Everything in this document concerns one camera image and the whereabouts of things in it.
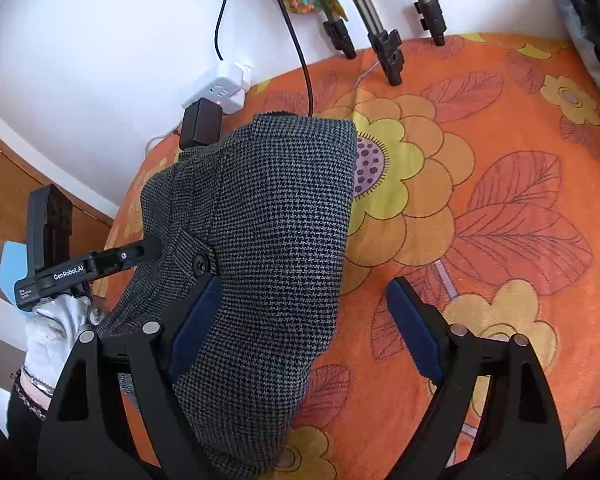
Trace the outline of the left hand white glove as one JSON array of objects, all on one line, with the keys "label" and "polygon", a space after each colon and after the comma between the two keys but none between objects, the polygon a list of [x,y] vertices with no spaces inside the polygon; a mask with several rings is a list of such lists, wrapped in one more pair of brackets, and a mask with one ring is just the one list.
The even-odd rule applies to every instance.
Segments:
[{"label": "left hand white glove", "polygon": [[26,375],[51,396],[79,336],[99,325],[104,317],[88,297],[62,294],[41,300],[24,324]]}]

